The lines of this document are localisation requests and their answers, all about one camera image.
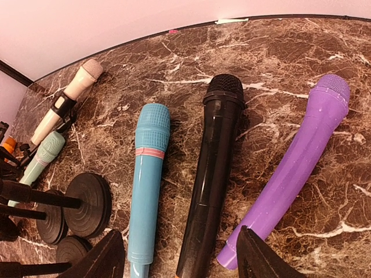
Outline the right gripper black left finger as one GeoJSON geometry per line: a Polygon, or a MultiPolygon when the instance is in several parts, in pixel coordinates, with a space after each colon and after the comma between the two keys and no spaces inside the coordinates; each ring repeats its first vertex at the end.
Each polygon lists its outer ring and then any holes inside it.
{"type": "Polygon", "coordinates": [[[58,277],[117,277],[125,268],[125,247],[120,231],[109,231],[76,265],[58,277]]]}

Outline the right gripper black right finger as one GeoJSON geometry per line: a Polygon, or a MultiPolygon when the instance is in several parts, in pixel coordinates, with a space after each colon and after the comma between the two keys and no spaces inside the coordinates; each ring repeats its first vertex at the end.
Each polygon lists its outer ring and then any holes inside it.
{"type": "Polygon", "coordinates": [[[286,263],[252,229],[243,226],[237,238],[239,277],[305,278],[286,263]]]}

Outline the stand holding blue microphone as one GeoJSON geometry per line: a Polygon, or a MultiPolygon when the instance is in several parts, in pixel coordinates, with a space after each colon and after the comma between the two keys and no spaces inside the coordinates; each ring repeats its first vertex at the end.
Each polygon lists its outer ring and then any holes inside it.
{"type": "Polygon", "coordinates": [[[1,181],[1,196],[20,203],[38,203],[61,207],[69,229],[87,239],[101,234],[107,227],[112,198],[110,185],[96,173],[75,176],[63,195],[42,192],[15,181],[1,181]]]}

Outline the light blue toy microphone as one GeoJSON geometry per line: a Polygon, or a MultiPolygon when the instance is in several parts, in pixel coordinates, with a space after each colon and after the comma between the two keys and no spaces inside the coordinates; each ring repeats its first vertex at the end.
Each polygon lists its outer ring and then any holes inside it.
{"type": "Polygon", "coordinates": [[[135,167],[129,222],[130,277],[148,277],[153,262],[162,165],[170,137],[170,112],[146,104],[135,131],[135,167]]]}

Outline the purple toy microphone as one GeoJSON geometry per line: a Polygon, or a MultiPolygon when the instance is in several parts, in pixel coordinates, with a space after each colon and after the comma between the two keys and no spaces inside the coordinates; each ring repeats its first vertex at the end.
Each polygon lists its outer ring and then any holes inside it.
{"type": "Polygon", "coordinates": [[[237,238],[243,226],[265,240],[307,182],[330,137],[348,114],[350,87],[336,74],[324,75],[310,90],[301,126],[253,206],[228,237],[217,261],[237,268],[237,238]]]}

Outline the cream white toy microphone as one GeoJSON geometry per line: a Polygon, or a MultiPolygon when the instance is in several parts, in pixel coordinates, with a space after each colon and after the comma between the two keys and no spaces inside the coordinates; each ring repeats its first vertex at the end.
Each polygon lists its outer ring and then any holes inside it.
{"type": "Polygon", "coordinates": [[[103,67],[94,59],[90,59],[80,66],[72,81],[57,95],[50,109],[35,129],[31,137],[31,142],[34,145],[40,144],[45,139],[58,121],[63,119],[77,103],[78,97],[97,82],[102,73],[103,67]]]}

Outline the black microphone stand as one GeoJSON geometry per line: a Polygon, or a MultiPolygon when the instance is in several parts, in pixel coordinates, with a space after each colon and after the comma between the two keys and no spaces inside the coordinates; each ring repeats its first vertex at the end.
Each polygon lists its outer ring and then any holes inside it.
{"type": "Polygon", "coordinates": [[[78,236],[67,236],[57,245],[56,263],[21,264],[19,262],[1,262],[1,277],[26,277],[52,275],[65,272],[76,265],[92,249],[92,245],[78,236]]]}

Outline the stand holding cream microphone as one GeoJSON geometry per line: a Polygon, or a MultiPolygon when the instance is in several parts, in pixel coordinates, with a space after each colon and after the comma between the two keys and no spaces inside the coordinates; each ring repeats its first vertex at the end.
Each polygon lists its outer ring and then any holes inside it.
{"type": "Polygon", "coordinates": [[[25,167],[37,156],[37,152],[43,154],[46,149],[56,142],[56,136],[62,135],[76,122],[77,116],[73,108],[77,101],[62,93],[54,100],[50,110],[41,120],[40,124],[31,137],[35,148],[30,150],[28,144],[21,145],[19,149],[23,152],[23,158],[17,160],[12,153],[15,150],[16,141],[9,137],[1,145],[1,178],[14,180],[21,176],[25,167]]]}

